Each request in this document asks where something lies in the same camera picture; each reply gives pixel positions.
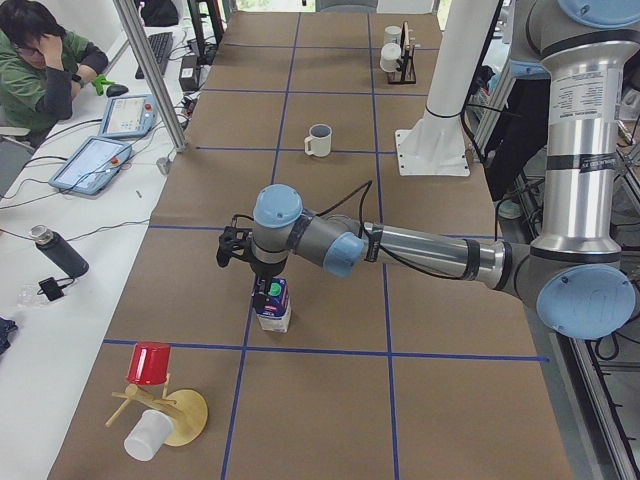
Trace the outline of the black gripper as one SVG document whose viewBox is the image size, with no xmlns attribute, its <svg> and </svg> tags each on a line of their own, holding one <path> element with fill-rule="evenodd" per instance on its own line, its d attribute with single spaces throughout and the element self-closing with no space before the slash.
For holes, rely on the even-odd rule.
<svg viewBox="0 0 640 480">
<path fill-rule="evenodd" d="M 250 267 L 256 279 L 252 293 L 252 306 L 255 310 L 263 310 L 269 298 L 271 283 L 285 268 L 287 259 L 277 263 L 267 263 L 254 258 Z"/>
</svg>

